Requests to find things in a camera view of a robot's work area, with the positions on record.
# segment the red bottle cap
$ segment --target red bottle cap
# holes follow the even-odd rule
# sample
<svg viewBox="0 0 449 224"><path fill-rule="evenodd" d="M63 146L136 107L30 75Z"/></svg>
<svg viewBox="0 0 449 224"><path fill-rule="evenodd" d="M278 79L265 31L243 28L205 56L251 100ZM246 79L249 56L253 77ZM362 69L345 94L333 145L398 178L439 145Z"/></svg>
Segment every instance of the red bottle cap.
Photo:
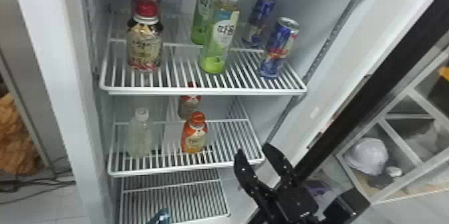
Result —
<svg viewBox="0 0 449 224"><path fill-rule="evenodd" d="M156 17L158 16L158 4L152 0L137 0L134 11L143 17Z"/></svg>
<svg viewBox="0 0 449 224"><path fill-rule="evenodd" d="M206 116L202 112L193 112L190 119L194 125L202 125L206 121Z"/></svg>

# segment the blue can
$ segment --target blue can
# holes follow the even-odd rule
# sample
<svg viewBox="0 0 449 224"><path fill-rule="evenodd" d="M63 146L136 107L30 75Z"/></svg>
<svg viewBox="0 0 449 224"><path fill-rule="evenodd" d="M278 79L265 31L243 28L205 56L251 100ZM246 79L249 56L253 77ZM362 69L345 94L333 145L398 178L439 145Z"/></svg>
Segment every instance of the blue can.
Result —
<svg viewBox="0 0 449 224"><path fill-rule="evenodd" d="M299 24L296 21L286 17L277 20L267 42L266 57L261 62L259 75L268 79L279 77L279 70L289 55L298 33Z"/></svg>
<svg viewBox="0 0 449 224"><path fill-rule="evenodd" d="M259 47L261 45L263 32L267 27L267 18L274 8L275 0L256 1L242 37L242 41L247 47Z"/></svg>

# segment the water bottle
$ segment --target water bottle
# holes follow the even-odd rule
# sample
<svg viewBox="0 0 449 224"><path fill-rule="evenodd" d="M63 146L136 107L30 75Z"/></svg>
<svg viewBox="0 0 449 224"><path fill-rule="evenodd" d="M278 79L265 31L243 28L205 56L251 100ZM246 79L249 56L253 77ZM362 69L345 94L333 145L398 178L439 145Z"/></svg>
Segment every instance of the water bottle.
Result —
<svg viewBox="0 0 449 224"><path fill-rule="evenodd" d="M148 115L147 109L138 108L128 125L128 154L133 158L142 158L151 151L154 129Z"/></svg>

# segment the open refrigerator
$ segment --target open refrigerator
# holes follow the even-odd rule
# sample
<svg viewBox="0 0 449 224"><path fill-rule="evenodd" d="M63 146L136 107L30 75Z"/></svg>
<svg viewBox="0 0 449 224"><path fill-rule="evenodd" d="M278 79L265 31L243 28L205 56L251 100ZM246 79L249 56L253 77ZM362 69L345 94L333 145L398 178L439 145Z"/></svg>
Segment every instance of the open refrigerator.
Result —
<svg viewBox="0 0 449 224"><path fill-rule="evenodd" d="M92 223L145 223L161 208L175 223L246 223L257 209L234 172L238 149L259 178L269 142L297 164L332 116L388 56L433 0L276 0L274 19L300 31L281 77L257 74L264 49L241 43L255 0L240 0L230 66L199 70L190 41L196 0L162 0L164 62L141 74L126 64L130 0L17 0ZM193 81L199 87L188 87ZM210 128L198 154L180 151L179 95L201 95ZM160 142L144 158L125 152L127 123L149 108Z"/></svg>

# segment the green tea bottle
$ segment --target green tea bottle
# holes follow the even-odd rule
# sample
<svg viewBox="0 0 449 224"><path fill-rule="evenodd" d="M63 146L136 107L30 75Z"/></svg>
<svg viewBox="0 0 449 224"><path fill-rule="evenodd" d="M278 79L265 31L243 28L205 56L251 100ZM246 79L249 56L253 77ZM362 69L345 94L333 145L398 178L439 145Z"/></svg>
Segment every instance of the green tea bottle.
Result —
<svg viewBox="0 0 449 224"><path fill-rule="evenodd" d="M200 65L208 73L217 74L225 69L228 48L239 21L238 0L218 0L212 4L209 25Z"/></svg>
<svg viewBox="0 0 449 224"><path fill-rule="evenodd" d="M216 0L196 0L192 26L192 41L202 45L206 37L210 7Z"/></svg>

